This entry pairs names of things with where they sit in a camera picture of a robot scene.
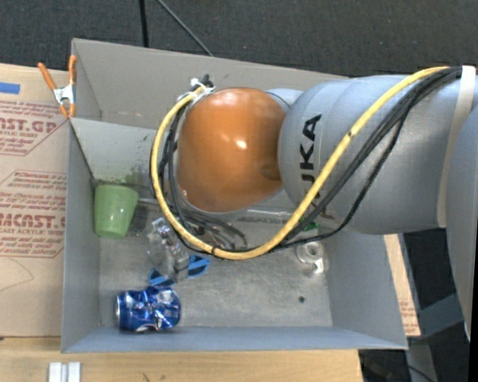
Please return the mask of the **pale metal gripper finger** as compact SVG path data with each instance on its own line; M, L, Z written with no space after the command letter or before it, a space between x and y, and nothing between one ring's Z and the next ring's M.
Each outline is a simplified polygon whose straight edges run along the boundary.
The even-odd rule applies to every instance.
M151 224L147 253L155 263L162 263L169 255L169 232L170 229L163 218L156 219Z
M184 280L189 271L189 253L178 239L164 238L163 275L174 282Z

